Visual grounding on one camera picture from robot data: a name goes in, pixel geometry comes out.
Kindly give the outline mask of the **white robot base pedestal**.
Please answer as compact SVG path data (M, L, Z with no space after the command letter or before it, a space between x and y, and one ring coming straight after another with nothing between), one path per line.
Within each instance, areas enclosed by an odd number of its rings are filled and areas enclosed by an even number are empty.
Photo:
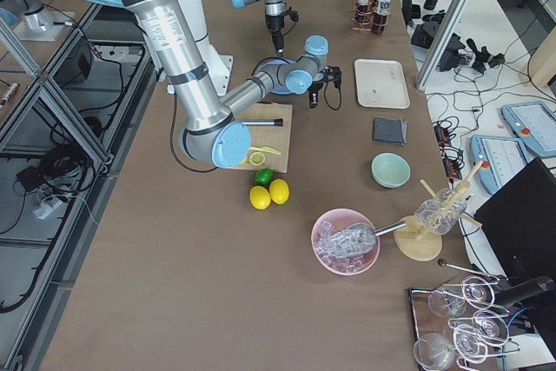
M219 54L210 42L202 0L179 0L179 4L202 59L208 65L216 93L224 96L228 92L234 58Z

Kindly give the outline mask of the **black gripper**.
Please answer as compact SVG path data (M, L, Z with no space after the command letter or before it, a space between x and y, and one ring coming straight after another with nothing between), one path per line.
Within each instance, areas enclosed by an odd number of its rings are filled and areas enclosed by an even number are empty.
M299 21L299 12L293 10L286 3L270 3L265 5L265 23L272 36L275 53L278 57L283 57L284 41L282 29L285 25L285 18L289 17L293 23Z
M327 66L321 73L320 78L312 82L308 88L308 102L310 107L317 107L319 104L319 91L322 87L326 88L329 83L333 83L334 87L341 96L341 76L342 72L338 66Z

